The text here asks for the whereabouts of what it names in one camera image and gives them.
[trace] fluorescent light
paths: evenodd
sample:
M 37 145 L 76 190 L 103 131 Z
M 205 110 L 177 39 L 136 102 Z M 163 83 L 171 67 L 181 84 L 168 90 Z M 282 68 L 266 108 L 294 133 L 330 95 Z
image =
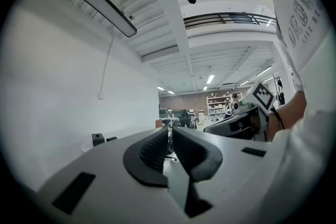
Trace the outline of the fluorescent light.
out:
M 262 75 L 262 74 L 264 74 L 267 70 L 270 70 L 271 68 L 272 68 L 272 66 L 266 68 L 263 72 L 259 73 L 259 74 L 257 75 L 257 77 L 260 76 L 260 75 Z
M 244 83 L 242 83 L 241 85 L 239 85 L 239 86 L 242 86 L 242 85 L 244 85 L 244 84 L 246 84 L 246 83 L 248 83 L 249 82 L 249 80 L 246 80 Z
M 272 78 L 269 78 L 269 79 L 267 79 L 267 80 L 264 80 L 263 82 L 269 81 L 270 79 L 272 79 Z
M 215 77 L 215 75 L 211 75 L 206 84 L 210 84 L 212 82 L 212 80 L 214 79 L 214 77 Z
M 122 14 L 122 12 L 109 0 L 84 0 L 96 9 L 102 16 L 110 21 L 117 29 L 122 31 L 125 36 L 131 37 L 137 33 L 137 29 Z

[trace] brown wall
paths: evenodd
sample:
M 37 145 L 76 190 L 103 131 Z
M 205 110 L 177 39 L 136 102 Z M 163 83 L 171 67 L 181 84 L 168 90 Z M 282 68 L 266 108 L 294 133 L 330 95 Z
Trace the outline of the brown wall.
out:
M 214 92 L 202 92 L 194 94 L 185 94 L 185 95 L 175 95 L 168 97 L 160 97 L 160 108 L 167 108 L 172 110 L 178 109 L 193 109 L 198 115 L 199 110 L 204 110 L 204 115 L 208 115 L 208 108 L 206 104 L 206 97 L 214 97 L 217 93 L 217 97 L 224 95 L 229 95 L 233 93 L 242 93 L 243 96 L 248 91 L 248 88 L 240 88 L 234 91 L 232 90 L 223 90 L 223 91 L 214 91 Z

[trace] white shelving unit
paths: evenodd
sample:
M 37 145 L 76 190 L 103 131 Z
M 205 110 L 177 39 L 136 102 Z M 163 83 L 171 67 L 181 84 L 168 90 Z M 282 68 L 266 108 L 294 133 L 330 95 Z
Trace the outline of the white shelving unit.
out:
M 242 93 L 238 93 L 238 100 L 242 98 Z M 219 121 L 222 120 L 224 117 L 224 114 L 226 112 L 224 104 L 225 100 L 228 99 L 229 102 L 231 102 L 232 94 L 230 95 L 223 95 L 219 97 L 207 97 L 206 103 L 208 107 L 208 115 L 209 119 L 212 121 Z

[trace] white wall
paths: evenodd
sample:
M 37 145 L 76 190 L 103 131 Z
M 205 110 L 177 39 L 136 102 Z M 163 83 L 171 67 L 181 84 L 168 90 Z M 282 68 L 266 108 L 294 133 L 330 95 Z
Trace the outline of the white wall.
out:
M 18 180 L 37 190 L 80 156 L 91 133 L 155 128 L 156 73 L 65 0 L 21 0 L 2 36 L 2 145 Z

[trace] black sticker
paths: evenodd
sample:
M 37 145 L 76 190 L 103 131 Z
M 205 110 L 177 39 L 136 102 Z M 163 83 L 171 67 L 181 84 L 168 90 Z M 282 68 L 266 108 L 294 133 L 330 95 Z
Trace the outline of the black sticker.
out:
M 265 109 L 269 109 L 272 104 L 273 96 L 269 90 L 265 88 L 264 85 L 259 83 L 256 90 L 253 92 L 253 96 L 264 106 Z

